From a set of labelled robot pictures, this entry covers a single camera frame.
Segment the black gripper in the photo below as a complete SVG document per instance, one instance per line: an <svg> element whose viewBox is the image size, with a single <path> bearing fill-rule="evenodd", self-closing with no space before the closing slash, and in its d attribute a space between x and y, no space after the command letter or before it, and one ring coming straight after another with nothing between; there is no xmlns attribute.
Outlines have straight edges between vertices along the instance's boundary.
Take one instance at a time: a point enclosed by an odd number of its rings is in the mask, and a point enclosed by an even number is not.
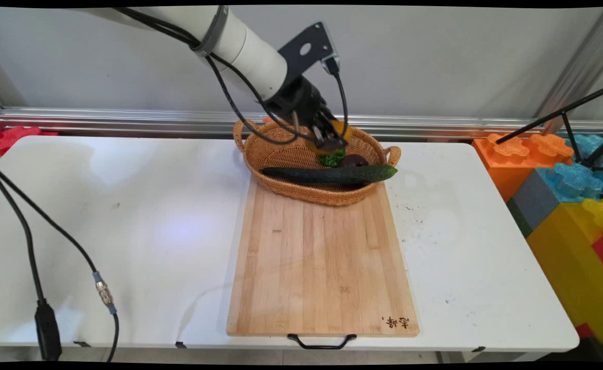
<svg viewBox="0 0 603 370"><path fill-rule="evenodd" d="M311 128L311 148L316 151L340 150L348 145L349 125L332 115L326 100L306 77L297 77L282 87L266 100L266 107L290 124L296 113L299 126Z"/></svg>

